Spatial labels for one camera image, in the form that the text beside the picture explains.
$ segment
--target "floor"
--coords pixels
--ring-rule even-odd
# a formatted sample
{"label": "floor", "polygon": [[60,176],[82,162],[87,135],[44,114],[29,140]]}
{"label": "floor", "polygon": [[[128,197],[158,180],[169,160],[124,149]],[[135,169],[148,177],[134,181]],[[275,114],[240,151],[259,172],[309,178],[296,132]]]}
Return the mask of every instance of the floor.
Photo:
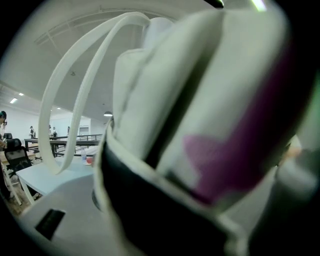
{"label": "floor", "polygon": [[[36,160],[34,164],[37,165],[40,163],[41,163],[41,160]],[[18,182],[18,181],[19,181],[19,178],[17,176],[12,177],[12,182]],[[10,198],[9,200],[4,200],[4,201],[5,201],[5,204],[7,205],[7,207],[9,208],[9,210],[11,211],[11,213],[14,216],[18,217],[31,204],[30,204],[29,200],[27,199],[25,192],[22,190],[20,183],[14,185],[14,189],[15,189],[22,205],[18,204],[18,202],[16,201],[14,196],[12,198]]]}

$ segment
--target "white ceiling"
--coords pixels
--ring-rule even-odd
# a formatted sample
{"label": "white ceiling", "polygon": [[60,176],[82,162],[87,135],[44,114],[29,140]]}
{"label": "white ceiling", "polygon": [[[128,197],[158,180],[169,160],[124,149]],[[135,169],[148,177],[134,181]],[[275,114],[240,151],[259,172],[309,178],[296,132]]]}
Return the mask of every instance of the white ceiling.
{"label": "white ceiling", "polygon": [[[19,95],[19,93],[20,91],[15,91],[11,88],[0,85],[1,105],[38,116],[40,113],[40,106],[41,106],[40,100],[34,99],[27,95],[21,96]],[[10,101],[13,98],[17,98],[17,100],[14,103],[10,103]],[[61,107],[60,109],[58,108],[59,106],[55,106],[55,105],[52,106],[51,115],[70,113],[69,111],[62,109]]]}
{"label": "white ceiling", "polygon": [[[225,6],[228,3],[231,8],[243,7],[249,2],[224,1]],[[48,0],[25,23],[1,60],[0,84],[40,101],[61,57],[80,37],[102,22],[128,11],[175,21],[208,8],[212,6],[203,0]],[[115,61],[124,51],[135,48],[140,38],[141,28],[132,25],[117,33],[93,82],[84,116],[104,121],[103,113],[112,111]],[[71,67],[54,100],[55,105],[73,111],[81,81],[102,40]]]}

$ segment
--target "purple stain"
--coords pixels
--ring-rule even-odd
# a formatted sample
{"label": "purple stain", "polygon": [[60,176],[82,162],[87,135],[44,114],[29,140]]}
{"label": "purple stain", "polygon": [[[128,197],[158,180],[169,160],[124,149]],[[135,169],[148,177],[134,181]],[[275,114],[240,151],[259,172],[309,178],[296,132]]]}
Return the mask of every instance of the purple stain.
{"label": "purple stain", "polygon": [[193,195],[204,203],[214,203],[231,191],[247,191],[261,179],[240,148],[201,135],[187,135],[183,144],[190,164],[201,176]]}

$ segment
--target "white fabric strap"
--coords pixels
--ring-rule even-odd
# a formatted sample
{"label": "white fabric strap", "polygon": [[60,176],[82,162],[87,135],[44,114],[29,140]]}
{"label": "white fabric strap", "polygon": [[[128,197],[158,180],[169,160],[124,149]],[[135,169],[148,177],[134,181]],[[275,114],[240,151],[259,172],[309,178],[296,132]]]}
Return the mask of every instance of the white fabric strap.
{"label": "white fabric strap", "polygon": [[[103,60],[103,57],[108,49],[113,37],[125,25],[139,25],[147,26],[150,20],[147,16],[138,12],[131,12],[119,15],[112,18],[101,25],[97,26],[83,37],[81,37],[62,57],[58,65],[55,67],[46,89],[43,94],[40,116],[39,116],[39,150],[43,162],[54,173],[58,174],[65,170],[71,163],[74,150],[76,146],[77,129],[80,124],[81,114],[84,110],[86,100],[88,98],[89,91],[92,83],[99,69],[99,66]],[[65,158],[61,166],[59,166],[50,149],[50,141],[48,137],[48,126],[50,121],[51,108],[54,103],[54,99],[57,95],[58,89],[73,63],[83,54],[93,43],[101,38],[106,33],[106,36],[98,51],[94,55],[86,74],[81,83],[75,105],[73,109],[73,116],[71,120],[71,126],[68,136],[68,143],[66,146]]]}

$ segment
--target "light blue table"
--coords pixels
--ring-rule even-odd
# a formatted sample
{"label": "light blue table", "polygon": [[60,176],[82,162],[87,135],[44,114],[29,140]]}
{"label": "light blue table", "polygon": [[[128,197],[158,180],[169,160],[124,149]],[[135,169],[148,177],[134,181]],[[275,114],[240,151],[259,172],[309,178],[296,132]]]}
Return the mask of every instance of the light blue table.
{"label": "light blue table", "polygon": [[[57,157],[56,161],[62,163],[63,158]],[[81,157],[75,156],[68,167],[63,172],[54,175],[44,163],[39,163],[31,167],[18,171],[18,175],[26,197],[31,204],[35,201],[31,196],[27,185],[42,195],[47,195],[60,185],[93,174],[91,165],[83,165]]]}

